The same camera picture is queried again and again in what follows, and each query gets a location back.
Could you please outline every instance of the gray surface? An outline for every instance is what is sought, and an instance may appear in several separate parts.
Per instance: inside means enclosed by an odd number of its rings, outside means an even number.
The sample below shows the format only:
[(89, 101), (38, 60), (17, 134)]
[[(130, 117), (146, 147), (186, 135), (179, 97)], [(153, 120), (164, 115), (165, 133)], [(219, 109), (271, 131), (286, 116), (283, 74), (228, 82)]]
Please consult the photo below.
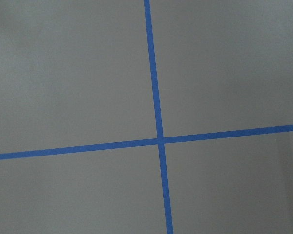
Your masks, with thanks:
[(157, 147), (0, 161), (0, 234), (159, 234)]
[(293, 133), (166, 145), (176, 234), (293, 233)]
[(293, 0), (154, 0), (165, 136), (293, 124)]
[(0, 153), (154, 137), (143, 1), (0, 0)]

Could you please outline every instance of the floor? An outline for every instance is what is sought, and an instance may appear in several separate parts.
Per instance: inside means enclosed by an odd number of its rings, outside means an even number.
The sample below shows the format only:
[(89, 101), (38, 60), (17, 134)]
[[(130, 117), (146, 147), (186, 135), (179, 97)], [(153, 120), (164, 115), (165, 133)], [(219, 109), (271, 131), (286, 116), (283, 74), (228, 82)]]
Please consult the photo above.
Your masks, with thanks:
[(293, 234), (293, 0), (0, 0), (0, 234)]

